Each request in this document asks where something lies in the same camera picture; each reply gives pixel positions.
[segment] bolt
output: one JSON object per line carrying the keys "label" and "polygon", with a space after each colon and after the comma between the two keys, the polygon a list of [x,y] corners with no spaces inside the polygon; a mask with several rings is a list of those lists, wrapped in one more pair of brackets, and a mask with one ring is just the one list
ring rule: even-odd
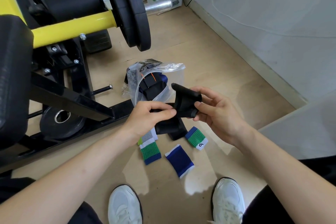
{"label": "bolt", "polygon": [[84,41],[86,40],[86,35],[85,34],[80,34],[79,37]]}

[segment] shoe sole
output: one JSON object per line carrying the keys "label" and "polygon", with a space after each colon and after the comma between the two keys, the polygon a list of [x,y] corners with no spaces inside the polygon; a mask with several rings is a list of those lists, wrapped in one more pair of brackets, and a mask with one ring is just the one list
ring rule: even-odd
{"label": "shoe sole", "polygon": [[232,179],[232,178],[230,178],[230,177],[226,177],[226,176],[224,176],[224,177],[222,177],[222,178],[219,178],[219,179],[216,181],[215,185],[213,185],[212,193],[211,193],[211,202],[210,202],[210,205],[211,205],[211,216],[212,216],[212,220],[213,220],[213,221],[214,221],[214,219],[213,219],[213,202],[212,202],[212,197],[213,197],[213,193],[215,192],[215,188],[216,188],[217,184],[218,184],[219,181],[220,181],[221,179],[223,179],[223,178],[225,178],[225,179],[230,179],[230,180],[235,181],[234,179]]}
{"label": "shoe sole", "polygon": [[124,186],[124,185],[130,187],[131,190],[132,190],[132,191],[134,192],[134,194],[136,195],[136,198],[137,198],[138,201],[139,201],[139,205],[140,205],[140,213],[141,213],[141,218],[142,218],[142,223],[143,223],[143,222],[144,222],[144,215],[143,215],[143,213],[142,213],[141,201],[140,201],[140,199],[139,199],[139,197],[138,197],[138,194],[135,192],[135,190],[134,190],[130,185],[128,185],[128,184],[120,184],[120,185],[118,185],[117,187],[115,187],[115,188],[113,189],[112,193],[115,191],[116,188],[121,187],[121,186]]}

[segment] white cable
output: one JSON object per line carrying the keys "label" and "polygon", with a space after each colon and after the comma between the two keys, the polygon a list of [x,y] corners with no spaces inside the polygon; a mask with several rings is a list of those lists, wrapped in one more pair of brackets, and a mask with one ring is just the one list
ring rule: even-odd
{"label": "white cable", "polygon": [[303,37],[303,38],[336,38],[336,36],[309,36],[309,35],[287,35],[287,34],[282,34],[282,33],[277,33],[275,31],[271,31],[271,30],[268,30],[268,29],[264,29],[264,28],[259,28],[259,27],[256,27],[256,26],[252,26],[252,25],[247,25],[245,23],[242,23],[240,21],[237,21],[235,18],[227,15],[227,14],[224,14],[222,13],[220,10],[217,9],[217,7],[215,6],[213,0],[211,0],[212,2],[212,6],[214,7],[214,9],[216,9],[217,12],[219,12],[220,14],[230,18],[231,20],[243,25],[243,26],[246,26],[246,27],[249,27],[249,28],[255,28],[255,29],[258,29],[258,30],[261,30],[261,31],[265,31],[267,33],[270,33],[270,34],[274,34],[274,35],[281,35],[281,36],[291,36],[291,37]]}

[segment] plastic bag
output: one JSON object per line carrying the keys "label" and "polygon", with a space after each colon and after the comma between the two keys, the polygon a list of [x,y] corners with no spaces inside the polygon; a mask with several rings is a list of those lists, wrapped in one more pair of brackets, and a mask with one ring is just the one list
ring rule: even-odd
{"label": "plastic bag", "polygon": [[146,101],[144,95],[139,92],[139,84],[146,75],[160,72],[168,78],[168,83],[165,89],[153,101],[166,102],[175,94],[175,91],[171,88],[171,84],[174,82],[183,85],[185,68],[186,66],[183,63],[166,63],[154,59],[139,61],[127,69],[128,85],[123,86],[122,96],[124,97],[126,94],[129,94],[134,106],[139,101]]}

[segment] yellow bar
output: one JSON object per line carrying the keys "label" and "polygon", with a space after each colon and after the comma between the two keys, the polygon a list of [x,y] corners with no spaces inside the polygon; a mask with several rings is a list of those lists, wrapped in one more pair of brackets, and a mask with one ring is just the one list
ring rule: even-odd
{"label": "yellow bar", "polygon": [[33,29],[34,48],[54,44],[78,37],[80,34],[89,34],[103,29],[116,27],[112,11],[93,14]]}
{"label": "yellow bar", "polygon": [[13,14],[19,16],[26,23],[16,0],[0,0],[0,15]]}

